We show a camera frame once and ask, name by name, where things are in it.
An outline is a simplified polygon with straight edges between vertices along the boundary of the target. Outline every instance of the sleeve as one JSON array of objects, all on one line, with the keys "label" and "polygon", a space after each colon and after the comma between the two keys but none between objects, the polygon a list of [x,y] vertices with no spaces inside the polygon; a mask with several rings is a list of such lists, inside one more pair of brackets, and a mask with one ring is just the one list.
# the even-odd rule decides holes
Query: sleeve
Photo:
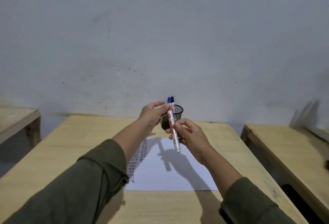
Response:
[{"label": "sleeve", "polygon": [[108,139],[33,195],[4,224],[95,223],[128,181],[124,152]]},{"label": "sleeve", "polygon": [[221,203],[220,215],[227,223],[295,223],[248,178],[237,180]]}]

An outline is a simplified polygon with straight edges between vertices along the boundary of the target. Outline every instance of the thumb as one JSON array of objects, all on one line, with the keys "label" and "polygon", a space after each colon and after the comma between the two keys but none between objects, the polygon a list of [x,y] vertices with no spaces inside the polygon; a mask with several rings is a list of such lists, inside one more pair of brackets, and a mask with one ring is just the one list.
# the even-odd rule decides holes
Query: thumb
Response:
[{"label": "thumb", "polygon": [[190,135],[190,132],[185,127],[183,127],[180,123],[175,123],[174,128],[184,139],[186,139]]},{"label": "thumb", "polygon": [[169,104],[163,105],[161,108],[157,109],[160,115],[165,114],[169,109]]}]

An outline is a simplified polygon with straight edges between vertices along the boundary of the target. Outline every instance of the desk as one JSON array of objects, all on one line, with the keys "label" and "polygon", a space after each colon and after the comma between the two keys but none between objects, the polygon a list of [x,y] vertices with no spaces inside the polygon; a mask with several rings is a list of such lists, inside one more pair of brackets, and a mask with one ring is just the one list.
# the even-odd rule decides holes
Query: desk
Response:
[{"label": "desk", "polygon": [[[0,180],[0,223],[44,188],[77,158],[111,138],[133,118],[68,117]],[[228,124],[198,123],[210,143],[296,223],[306,223],[298,210]],[[158,125],[152,137],[168,137]],[[133,191],[118,193],[97,223],[224,223],[218,214],[217,191]]]},{"label": "desk", "polygon": [[329,223],[329,143],[305,128],[245,125],[241,139],[258,146],[313,211]]},{"label": "desk", "polygon": [[41,141],[38,109],[0,106],[0,144],[24,127],[31,145],[36,146]]}]

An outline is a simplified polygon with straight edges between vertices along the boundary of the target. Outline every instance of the left hand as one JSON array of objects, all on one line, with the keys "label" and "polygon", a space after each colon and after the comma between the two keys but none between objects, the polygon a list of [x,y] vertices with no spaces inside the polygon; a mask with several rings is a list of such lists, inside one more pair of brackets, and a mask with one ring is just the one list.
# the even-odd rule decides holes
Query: left hand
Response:
[{"label": "left hand", "polygon": [[143,107],[141,114],[139,115],[138,120],[147,125],[147,128],[151,131],[153,128],[159,124],[160,119],[167,115],[167,111],[169,110],[170,105],[165,104],[164,101],[152,102]]}]

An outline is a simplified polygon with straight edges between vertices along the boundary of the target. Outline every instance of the white paper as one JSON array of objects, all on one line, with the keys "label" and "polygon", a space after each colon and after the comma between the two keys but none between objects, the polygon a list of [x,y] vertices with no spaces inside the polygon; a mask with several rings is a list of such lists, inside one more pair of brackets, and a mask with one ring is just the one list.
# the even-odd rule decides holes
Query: white paper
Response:
[{"label": "white paper", "polygon": [[127,165],[131,190],[217,190],[208,170],[181,144],[168,138],[147,138]]}]

